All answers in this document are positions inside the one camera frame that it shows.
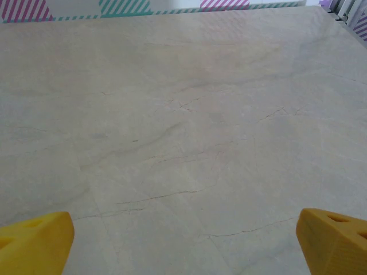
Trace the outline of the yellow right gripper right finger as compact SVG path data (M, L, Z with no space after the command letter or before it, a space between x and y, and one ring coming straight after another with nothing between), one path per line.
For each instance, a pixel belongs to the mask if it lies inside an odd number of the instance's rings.
M296 236L311 274L366 274L366 220L306 208Z

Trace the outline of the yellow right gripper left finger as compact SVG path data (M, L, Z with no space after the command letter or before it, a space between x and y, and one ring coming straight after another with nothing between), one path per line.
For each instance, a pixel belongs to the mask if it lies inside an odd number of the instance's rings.
M74 236L66 211L1 227L1 274L61 274Z

